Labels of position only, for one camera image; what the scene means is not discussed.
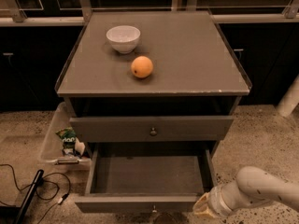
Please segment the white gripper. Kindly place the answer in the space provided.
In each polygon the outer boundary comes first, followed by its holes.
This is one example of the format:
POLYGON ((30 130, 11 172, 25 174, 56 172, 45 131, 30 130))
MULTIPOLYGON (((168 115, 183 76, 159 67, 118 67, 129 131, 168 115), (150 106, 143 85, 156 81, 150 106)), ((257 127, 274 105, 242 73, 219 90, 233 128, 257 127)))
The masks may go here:
POLYGON ((192 212, 205 219, 228 217, 232 213, 232 198, 228 185, 218 185, 203 194, 194 204, 192 212))

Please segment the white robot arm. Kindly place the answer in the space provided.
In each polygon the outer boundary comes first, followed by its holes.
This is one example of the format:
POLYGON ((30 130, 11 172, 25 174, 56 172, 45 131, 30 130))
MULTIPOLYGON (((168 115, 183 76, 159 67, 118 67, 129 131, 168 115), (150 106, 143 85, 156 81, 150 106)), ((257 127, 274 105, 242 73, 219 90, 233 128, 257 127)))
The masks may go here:
POLYGON ((235 180, 206 192, 193 206, 198 217, 226 218, 239 209, 279 202, 299 211, 299 185, 284 181, 254 167, 241 168, 235 180))

